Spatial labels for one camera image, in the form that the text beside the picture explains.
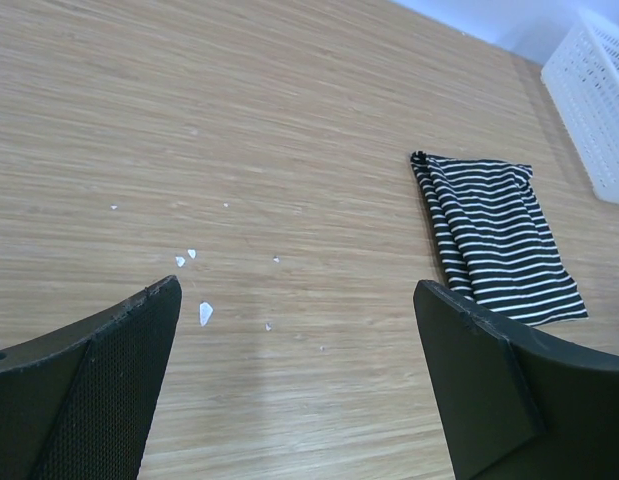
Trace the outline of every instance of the folded garment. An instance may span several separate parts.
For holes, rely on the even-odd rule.
[[[449,288],[527,325],[587,316],[529,165],[411,156]]]

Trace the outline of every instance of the white basket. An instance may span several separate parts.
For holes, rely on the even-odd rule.
[[[542,80],[596,195],[619,203],[619,27],[581,11],[542,69]]]

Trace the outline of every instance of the wooden table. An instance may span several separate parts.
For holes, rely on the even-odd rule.
[[[0,0],[0,348],[175,273],[140,478],[451,478],[416,149],[533,165],[592,316],[545,329],[619,354],[619,207],[537,66],[383,0]]]

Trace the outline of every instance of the white speck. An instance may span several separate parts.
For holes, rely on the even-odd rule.
[[[205,326],[209,323],[209,319],[213,314],[213,307],[209,305],[207,302],[202,302],[200,304],[200,325]]]

